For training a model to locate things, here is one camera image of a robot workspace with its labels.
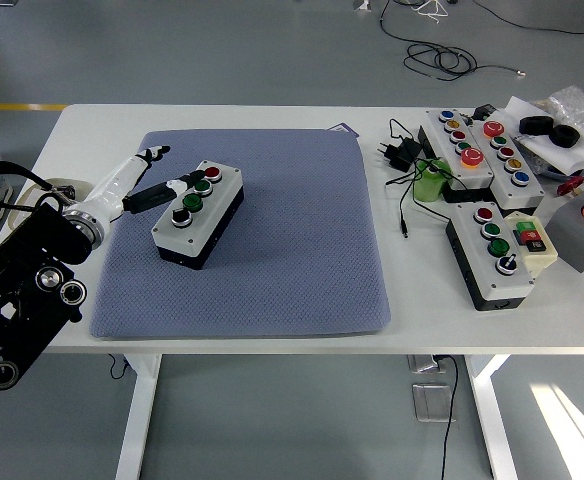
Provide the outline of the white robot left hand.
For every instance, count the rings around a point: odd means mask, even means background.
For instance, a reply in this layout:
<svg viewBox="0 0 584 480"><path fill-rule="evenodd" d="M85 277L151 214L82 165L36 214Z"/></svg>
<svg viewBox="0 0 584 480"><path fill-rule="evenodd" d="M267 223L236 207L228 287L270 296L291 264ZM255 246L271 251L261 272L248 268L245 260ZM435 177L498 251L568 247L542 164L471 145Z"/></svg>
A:
<svg viewBox="0 0 584 480"><path fill-rule="evenodd" d="M179 194L192 189L204 178L203 170L194 170L177 179L164 181L131 194L153 163L161 160L169 151L170 147L167 145L139 151L117 167L84 201L68 208L64 216L106 226L125 211L132 214L141 213L176 199Z"/></svg>

